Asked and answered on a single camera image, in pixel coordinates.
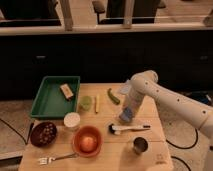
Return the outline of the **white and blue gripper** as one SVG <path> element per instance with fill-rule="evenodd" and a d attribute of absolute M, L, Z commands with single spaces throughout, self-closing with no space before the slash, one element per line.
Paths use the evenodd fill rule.
<path fill-rule="evenodd" d="M 141 100 L 137 101 L 134 98 L 126 96 L 119 118 L 124 122 L 130 123 L 138 113 L 141 104 Z"/>

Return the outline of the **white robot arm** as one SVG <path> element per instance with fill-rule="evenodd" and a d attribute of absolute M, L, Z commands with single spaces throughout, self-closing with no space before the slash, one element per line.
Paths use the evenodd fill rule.
<path fill-rule="evenodd" d="M 158 84 L 158 75 L 153 70 L 134 74 L 130 89 L 125 96 L 120 119 L 131 122 L 137 114 L 145 96 L 176 111 L 187 123 L 206 137 L 213 137 L 213 107 L 178 94 Z"/>

